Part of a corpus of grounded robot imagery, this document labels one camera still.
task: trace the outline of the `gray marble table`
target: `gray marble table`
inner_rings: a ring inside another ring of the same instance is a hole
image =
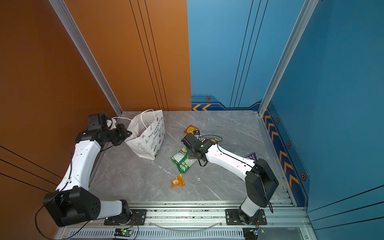
[[[133,118],[140,112],[124,112]],[[140,158],[125,144],[105,151],[90,185],[90,192],[100,200],[126,199],[128,202],[236,200],[246,197],[245,183],[232,172],[216,164],[201,167],[196,162],[183,174],[185,186],[170,188],[180,173],[171,157],[183,148],[184,130],[193,125],[201,135],[223,138],[220,145],[239,156],[255,152],[266,160],[276,176],[277,168],[267,153],[265,141],[253,111],[164,111],[166,136],[155,160]],[[128,126],[129,120],[119,123]],[[283,199],[276,191],[272,200]]]

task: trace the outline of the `slotted vent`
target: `slotted vent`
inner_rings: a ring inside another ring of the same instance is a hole
[[[74,234],[78,228],[71,229],[71,235]],[[82,229],[73,238],[104,238],[111,239],[113,236],[114,228],[107,228],[101,230],[100,228],[85,228]],[[137,230],[133,231],[132,236],[136,236]],[[140,239],[204,239],[204,238],[220,238],[220,239],[240,239],[243,237],[243,231],[241,228],[214,228],[207,231],[173,231],[173,230],[162,230],[162,229],[139,229],[136,240]]]

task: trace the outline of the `blue wall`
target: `blue wall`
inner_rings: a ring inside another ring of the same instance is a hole
[[[272,98],[308,171],[319,240],[384,233],[384,187],[371,190],[384,184],[383,12],[383,1],[319,1]]]
[[[188,0],[192,95],[214,96],[227,108],[260,101],[303,3]]]

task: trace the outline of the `yellow chevron arrow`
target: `yellow chevron arrow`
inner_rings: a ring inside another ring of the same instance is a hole
[[[200,105],[201,105],[201,104],[198,104],[198,105],[196,105],[196,106],[195,106],[194,108],[192,108],[192,109],[195,110],[195,111],[197,111],[196,108],[198,108]]]
[[[207,106],[203,107],[204,111],[207,111],[207,107],[211,106],[211,104],[208,104]]]
[[[283,151],[280,151],[280,162],[281,162],[281,156],[282,156],[282,155],[284,155],[284,156],[288,157],[288,156],[287,156],[287,154],[286,154],[285,152],[283,152]]]
[[[265,125],[266,125],[266,119],[271,118],[270,116],[265,116]]]
[[[272,123],[268,123],[268,132],[270,132],[271,126],[274,127]]]
[[[277,134],[277,132],[272,131],[272,142],[273,142],[273,136],[274,136],[274,135],[279,136],[279,135]]]
[[[289,167],[290,169],[293,170],[293,167],[290,164],[288,164],[287,162],[285,162],[284,163],[284,172],[285,172],[285,174],[287,174],[287,167]]]
[[[289,186],[292,188],[292,180],[294,180],[295,182],[297,182],[297,184],[300,184],[299,181],[294,177],[292,176],[291,174],[289,175]]]

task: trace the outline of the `orange wall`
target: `orange wall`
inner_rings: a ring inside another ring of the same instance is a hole
[[[186,0],[65,0],[124,111],[190,110]]]
[[[69,166],[74,139],[88,115],[115,115],[102,90],[46,0],[0,1],[0,173],[54,191]],[[46,192],[0,175],[0,239],[43,239],[34,225]],[[44,209],[39,226],[49,237],[57,227]]]

